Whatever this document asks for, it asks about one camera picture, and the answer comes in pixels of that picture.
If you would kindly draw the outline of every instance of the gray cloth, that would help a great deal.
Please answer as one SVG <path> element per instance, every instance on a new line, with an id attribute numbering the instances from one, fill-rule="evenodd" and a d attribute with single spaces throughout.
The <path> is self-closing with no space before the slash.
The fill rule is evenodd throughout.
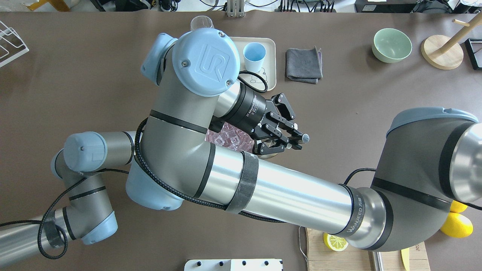
<path id="1" fill-rule="evenodd" d="M 316 48 L 303 50 L 290 48 L 286 51 L 286 76 L 296 82 L 316 84 L 323 78 L 321 52 Z"/>

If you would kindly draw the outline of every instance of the mint green bowl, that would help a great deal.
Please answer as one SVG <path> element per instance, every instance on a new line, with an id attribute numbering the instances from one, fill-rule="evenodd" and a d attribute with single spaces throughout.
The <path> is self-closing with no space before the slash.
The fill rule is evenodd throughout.
<path id="1" fill-rule="evenodd" d="M 372 51 L 380 61 L 395 63 L 410 55 L 412 42 L 400 30 L 384 28 L 373 37 Z"/>

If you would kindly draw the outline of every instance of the lemon slice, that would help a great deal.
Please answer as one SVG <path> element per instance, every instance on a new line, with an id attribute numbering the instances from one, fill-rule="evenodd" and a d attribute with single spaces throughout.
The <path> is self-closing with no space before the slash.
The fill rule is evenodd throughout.
<path id="1" fill-rule="evenodd" d="M 348 247 L 348 242 L 345 238 L 327 234 L 326 232 L 323 233 L 323 242 L 334 251 L 343 251 Z"/>

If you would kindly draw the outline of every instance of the white cord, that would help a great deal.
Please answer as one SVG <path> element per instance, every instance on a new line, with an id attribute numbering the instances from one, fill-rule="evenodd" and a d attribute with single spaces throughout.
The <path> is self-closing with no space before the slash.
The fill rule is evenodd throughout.
<path id="1" fill-rule="evenodd" d="M 300 234 L 300 230 L 301 230 L 301 226 L 298 228 L 298 244 L 300 245 L 301 254 L 303 254 L 303 257 L 305 257 L 306 263 L 308 263 L 308 257 L 306 256 L 306 254 L 305 254 L 305 253 L 303 252 L 303 250 L 301 249 L 301 234 Z"/>

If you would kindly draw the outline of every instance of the yellow lemon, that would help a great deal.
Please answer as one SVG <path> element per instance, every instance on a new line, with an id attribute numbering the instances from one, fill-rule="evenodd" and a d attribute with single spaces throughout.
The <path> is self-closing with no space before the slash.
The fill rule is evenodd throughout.
<path id="1" fill-rule="evenodd" d="M 467 217 L 459 213 L 449 213 L 440 230 L 448 236 L 464 238 L 472 234 L 474 226 Z"/>
<path id="2" fill-rule="evenodd" d="M 348 242 L 344 238 L 327 234 L 326 232 L 323 233 L 323 242 L 334 251 L 343 251 L 348 247 Z"/>
<path id="3" fill-rule="evenodd" d="M 450 205 L 450 211 L 452 213 L 462 213 L 467 209 L 467 205 L 460 203 L 458 201 L 452 201 L 452 205 Z"/>

